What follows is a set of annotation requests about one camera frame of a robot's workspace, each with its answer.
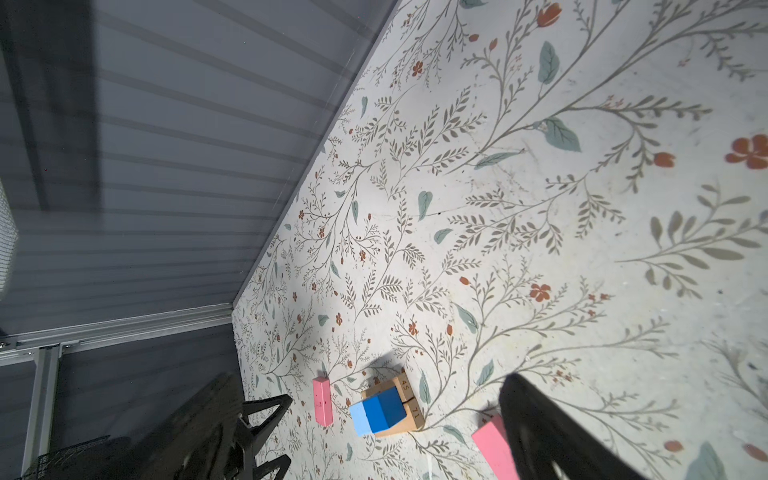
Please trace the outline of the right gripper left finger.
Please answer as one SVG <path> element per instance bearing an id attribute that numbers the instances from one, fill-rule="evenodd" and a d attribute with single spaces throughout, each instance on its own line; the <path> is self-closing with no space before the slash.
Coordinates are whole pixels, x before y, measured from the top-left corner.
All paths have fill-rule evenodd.
<path id="1" fill-rule="evenodd" d="M 257 454 L 293 404 L 288 394 L 246 401 L 223 373 L 134 448 L 136 479 L 283 479 L 292 460 Z"/>

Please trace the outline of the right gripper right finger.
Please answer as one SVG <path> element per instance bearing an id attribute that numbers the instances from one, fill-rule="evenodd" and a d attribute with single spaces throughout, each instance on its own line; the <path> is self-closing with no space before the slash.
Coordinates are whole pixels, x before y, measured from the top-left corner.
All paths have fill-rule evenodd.
<path id="1" fill-rule="evenodd" d="M 499 407 L 521 479 L 644 479 L 520 374 L 505 378 Z"/>

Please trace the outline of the light pink rectangular block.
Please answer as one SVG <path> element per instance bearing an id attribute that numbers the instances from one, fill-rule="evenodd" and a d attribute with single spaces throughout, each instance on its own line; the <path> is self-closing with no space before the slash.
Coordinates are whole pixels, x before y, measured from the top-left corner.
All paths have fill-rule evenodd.
<path id="1" fill-rule="evenodd" d="M 329 427 L 334 422 L 330 380 L 326 377 L 317 377 L 312 385 L 315 420 L 319 425 Z"/>

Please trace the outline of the light blue square block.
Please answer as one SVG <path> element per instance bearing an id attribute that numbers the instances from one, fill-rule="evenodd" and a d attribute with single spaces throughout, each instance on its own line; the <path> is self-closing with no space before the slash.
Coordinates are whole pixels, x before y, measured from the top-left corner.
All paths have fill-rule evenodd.
<path id="1" fill-rule="evenodd" d="M 372 434 L 372 429 L 363 402 L 352 404 L 349 407 L 349 414 L 358 436 L 364 437 Z"/>

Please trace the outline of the blue cube block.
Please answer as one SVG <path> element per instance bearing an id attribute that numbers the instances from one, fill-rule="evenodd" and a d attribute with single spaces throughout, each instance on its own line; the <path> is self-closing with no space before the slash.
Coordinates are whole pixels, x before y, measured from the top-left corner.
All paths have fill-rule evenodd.
<path id="1" fill-rule="evenodd" d="M 403 402 L 395 387 L 365 399 L 362 405 L 372 433 L 389 430 L 406 417 Z"/>

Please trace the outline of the natural wood plank block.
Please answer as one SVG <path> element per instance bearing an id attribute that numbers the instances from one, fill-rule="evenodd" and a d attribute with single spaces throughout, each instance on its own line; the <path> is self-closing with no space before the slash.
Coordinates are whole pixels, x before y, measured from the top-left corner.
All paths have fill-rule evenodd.
<path id="1" fill-rule="evenodd" d="M 395 388 L 397 390 L 398 395 L 400 397 L 400 401 L 402 403 L 407 403 L 414 398 L 414 392 L 411 387 L 411 382 L 408 380 L 406 373 L 401 373 L 396 377 L 393 377 L 392 379 L 379 382 L 373 385 L 372 387 L 368 388 L 367 390 L 364 390 L 362 392 L 362 398 L 368 399 L 368 398 L 374 397 L 391 388 Z"/>

